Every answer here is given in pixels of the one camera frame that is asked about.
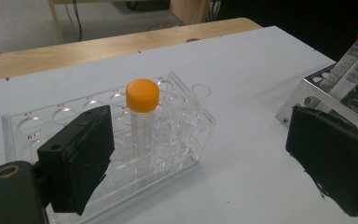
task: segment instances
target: wooden table edge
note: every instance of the wooden table edge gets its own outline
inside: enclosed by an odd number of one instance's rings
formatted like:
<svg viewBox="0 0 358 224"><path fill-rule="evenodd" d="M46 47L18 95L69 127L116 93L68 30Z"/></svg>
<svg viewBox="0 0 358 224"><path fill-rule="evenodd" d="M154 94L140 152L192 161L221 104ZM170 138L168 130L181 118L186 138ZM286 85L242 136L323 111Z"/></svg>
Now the wooden table edge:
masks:
<svg viewBox="0 0 358 224"><path fill-rule="evenodd" d="M260 25L249 19L237 18L2 53L0 54L0 78L88 63L146 49L183 44L188 39L206 39L259 28L261 28Z"/></svg>

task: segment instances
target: table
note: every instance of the table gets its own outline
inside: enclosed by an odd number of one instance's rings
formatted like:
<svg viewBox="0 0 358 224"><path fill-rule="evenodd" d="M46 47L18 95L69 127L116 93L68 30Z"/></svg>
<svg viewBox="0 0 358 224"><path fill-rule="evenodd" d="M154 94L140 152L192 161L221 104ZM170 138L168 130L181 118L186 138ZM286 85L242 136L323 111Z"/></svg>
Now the table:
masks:
<svg viewBox="0 0 358 224"><path fill-rule="evenodd" d="M203 82L212 89L208 108L217 124L200 163L136 205L94 223L358 223L320 196L285 151L287 129L274 118L301 78L333 61L277 27L247 32L239 27L232 35L92 57L70 66L65 58L61 65L44 69L24 63L24 70L30 65L38 71L0 78L0 116L173 71L187 85ZM0 129L0 163L2 146Z"/></svg>
<svg viewBox="0 0 358 224"><path fill-rule="evenodd" d="M181 44L191 38L205 39L259 28L261 26L255 22L239 18L9 52L0 54L0 78L14 77L78 63L88 63L146 49Z"/></svg>

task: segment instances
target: test tube rack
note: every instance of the test tube rack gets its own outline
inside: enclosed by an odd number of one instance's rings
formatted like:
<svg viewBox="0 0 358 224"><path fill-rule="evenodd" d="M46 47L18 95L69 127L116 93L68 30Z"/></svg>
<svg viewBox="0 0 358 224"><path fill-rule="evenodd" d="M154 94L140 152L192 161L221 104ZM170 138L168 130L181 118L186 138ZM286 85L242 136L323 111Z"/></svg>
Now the test tube rack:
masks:
<svg viewBox="0 0 358 224"><path fill-rule="evenodd" d="M154 134L151 152L145 155L151 161L150 167L142 176L136 174L135 164L144 158L135 158L132 151L131 116L126 106L125 86L17 115L2 116L7 162L34 163L38 161L37 149L76 116L97 106L111 107L116 149L110 158L105 179L94 190L81 217L76 214L53 213L49 206L47 212L51 223L86 223L101 214L114 215L137 203L143 198L141 195L152 192L164 180L199 161L216 123L215 118L175 73L152 80L158 84L160 90L154 132L163 130L161 125L164 122L160 120L164 118L163 98L167 94L174 92L183 97L184 104L179 107L183 117L178 120L178 133L169 147L159 147L159 135Z"/></svg>
<svg viewBox="0 0 358 224"><path fill-rule="evenodd" d="M324 81L324 76L328 74L333 67L334 64L302 78L275 117L286 127L289 127L293 106L301 105L314 108L316 106L315 102L321 101L334 111L333 114L358 128L358 86L341 102L320 89L320 84Z"/></svg>

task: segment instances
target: plastic tube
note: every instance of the plastic tube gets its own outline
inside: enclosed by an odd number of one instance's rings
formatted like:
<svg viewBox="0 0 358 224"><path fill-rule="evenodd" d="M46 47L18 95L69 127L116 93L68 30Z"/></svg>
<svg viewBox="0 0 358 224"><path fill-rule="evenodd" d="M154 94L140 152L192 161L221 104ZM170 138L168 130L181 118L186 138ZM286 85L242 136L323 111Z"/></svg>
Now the plastic tube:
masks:
<svg viewBox="0 0 358 224"><path fill-rule="evenodd" d="M158 85L149 79L135 79L126 89L127 106L131 110L131 131L137 171L147 174L153 142L155 109L158 106Z"/></svg>
<svg viewBox="0 0 358 224"><path fill-rule="evenodd" d="M358 39L353 43L345 55L337 62L332 71L330 72L336 81L330 80L330 87L333 87L351 68L351 66L358 60Z"/></svg>
<svg viewBox="0 0 358 224"><path fill-rule="evenodd" d="M351 90L358 85L358 60L353 66L345 73L342 79L334 86L329 92L330 96L334 99L341 101ZM328 113L331 108L324 103L316 106L316 109Z"/></svg>

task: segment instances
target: black cable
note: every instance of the black cable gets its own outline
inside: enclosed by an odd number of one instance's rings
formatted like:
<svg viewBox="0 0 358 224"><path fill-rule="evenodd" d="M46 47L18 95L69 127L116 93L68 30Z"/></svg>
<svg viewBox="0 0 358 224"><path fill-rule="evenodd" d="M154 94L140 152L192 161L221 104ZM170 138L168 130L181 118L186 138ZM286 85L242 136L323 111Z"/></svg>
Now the black cable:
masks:
<svg viewBox="0 0 358 224"><path fill-rule="evenodd" d="M229 19L228 9L229 9L229 0L220 0L220 8L217 13L218 20L226 20Z"/></svg>
<svg viewBox="0 0 358 224"><path fill-rule="evenodd" d="M77 11L77 0L72 0L72 2L74 4L74 10L75 10L75 15L76 15L76 19L77 19L77 24L79 25L79 38L78 38L77 42L80 42L83 38L83 29L81 27L79 13Z"/></svg>
<svg viewBox="0 0 358 224"><path fill-rule="evenodd" d="M211 10L211 3L213 2L213 0L210 0L208 3L208 21L212 20L212 10Z"/></svg>
<svg viewBox="0 0 358 224"><path fill-rule="evenodd" d="M208 6L208 17L209 21L216 21L218 18L219 10L221 7L220 0L210 0L210 5Z"/></svg>
<svg viewBox="0 0 358 224"><path fill-rule="evenodd" d="M75 30L75 26L74 26L74 21L72 20L71 13L69 12L67 0L64 0L63 2L65 3L66 15L68 15L69 21L71 22L73 36L74 36L74 38L76 38L76 30Z"/></svg>

